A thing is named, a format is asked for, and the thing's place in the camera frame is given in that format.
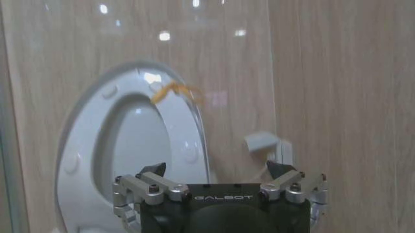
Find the robotic hand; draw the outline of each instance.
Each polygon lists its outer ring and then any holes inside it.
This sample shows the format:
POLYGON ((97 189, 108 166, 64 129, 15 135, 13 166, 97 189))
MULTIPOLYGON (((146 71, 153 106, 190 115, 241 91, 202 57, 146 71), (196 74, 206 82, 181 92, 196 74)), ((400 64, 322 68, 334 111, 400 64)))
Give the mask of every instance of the robotic hand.
POLYGON ((322 174, 266 162, 269 183, 178 184, 165 163, 113 183, 113 212, 128 233, 309 233, 326 206, 322 174))

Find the wooden wall panel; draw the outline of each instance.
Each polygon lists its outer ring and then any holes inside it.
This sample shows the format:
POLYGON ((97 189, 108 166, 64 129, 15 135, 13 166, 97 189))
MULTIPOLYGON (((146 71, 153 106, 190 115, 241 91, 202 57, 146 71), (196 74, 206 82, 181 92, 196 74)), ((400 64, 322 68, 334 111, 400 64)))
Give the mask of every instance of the wooden wall panel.
POLYGON ((397 232, 415 229, 415 2, 394 9, 394 154, 397 232))
POLYGON ((98 75, 124 62, 162 62, 204 91, 218 181, 257 173, 264 158, 248 155, 242 137, 276 126, 266 0, 200 1, 197 8, 192 0, 1 4, 30 232, 49 232, 58 219, 53 183, 65 116, 98 75), (162 42, 164 30, 170 40, 162 42))
POLYGON ((328 175, 320 232, 396 232, 393 7, 269 0, 276 131, 328 175))

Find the logo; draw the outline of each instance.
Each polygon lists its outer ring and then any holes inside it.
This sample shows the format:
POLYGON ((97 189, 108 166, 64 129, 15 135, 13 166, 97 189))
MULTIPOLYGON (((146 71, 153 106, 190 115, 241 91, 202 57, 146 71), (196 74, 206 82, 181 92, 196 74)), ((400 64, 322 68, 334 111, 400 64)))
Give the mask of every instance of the logo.
POLYGON ((250 200, 252 198, 253 198, 252 195, 248 195, 248 196, 196 196, 194 200, 226 201, 226 200, 250 200))

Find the toilet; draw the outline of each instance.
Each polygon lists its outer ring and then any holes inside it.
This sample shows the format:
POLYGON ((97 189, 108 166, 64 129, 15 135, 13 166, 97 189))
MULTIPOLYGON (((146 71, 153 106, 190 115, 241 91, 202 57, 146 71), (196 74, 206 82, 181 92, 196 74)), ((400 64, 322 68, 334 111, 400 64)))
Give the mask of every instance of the toilet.
POLYGON ((138 62, 109 71, 72 111, 60 138, 56 198, 68 233, 122 233, 113 215, 112 182, 144 166, 166 163, 164 177, 208 183, 208 157, 197 107, 172 91, 149 99, 180 77, 138 62))

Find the toilet lid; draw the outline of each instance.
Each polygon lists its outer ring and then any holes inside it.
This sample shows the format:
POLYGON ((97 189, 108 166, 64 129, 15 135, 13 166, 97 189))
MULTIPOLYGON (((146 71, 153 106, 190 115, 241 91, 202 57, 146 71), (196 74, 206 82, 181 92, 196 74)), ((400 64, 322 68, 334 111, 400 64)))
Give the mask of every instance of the toilet lid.
POLYGON ((174 73, 153 63, 110 71, 80 100, 61 138, 57 200, 66 231, 124 232, 112 211, 112 182, 144 166, 166 163, 165 178, 208 183, 197 108, 169 92, 149 99, 174 73))

